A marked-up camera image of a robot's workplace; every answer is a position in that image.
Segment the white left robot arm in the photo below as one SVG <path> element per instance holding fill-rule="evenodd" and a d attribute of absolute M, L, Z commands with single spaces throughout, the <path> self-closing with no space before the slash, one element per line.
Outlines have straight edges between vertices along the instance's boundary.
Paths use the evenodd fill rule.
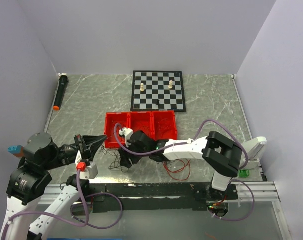
<path fill-rule="evenodd" d="M 40 132 L 30 137 L 25 147 L 11 146 L 8 151 L 21 160 L 9 179 L 0 239 L 46 240 L 76 201 L 88 199 L 90 180 L 98 175 L 94 157 L 106 139 L 106 135 L 78 134 L 74 144 L 58 147 L 50 134 Z M 36 214 L 41 197 L 52 181 L 49 171 L 70 164 L 74 164 L 80 173 L 68 178 L 66 186 L 46 212 Z"/>

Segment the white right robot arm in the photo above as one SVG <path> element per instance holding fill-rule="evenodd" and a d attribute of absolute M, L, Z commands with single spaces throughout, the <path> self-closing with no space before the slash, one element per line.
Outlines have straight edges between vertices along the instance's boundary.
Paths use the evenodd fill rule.
<path fill-rule="evenodd" d="M 116 139 L 124 137 L 124 161 L 136 164 L 142 157 L 148 157 L 158 163 L 175 160 L 204 160 L 214 170 L 210 195 L 221 199 L 227 194 L 227 188 L 233 178 L 238 176 L 244 148 L 216 131 L 196 140 L 161 139 L 154 140 L 142 130 L 134 131 L 124 127 L 115 132 Z"/>

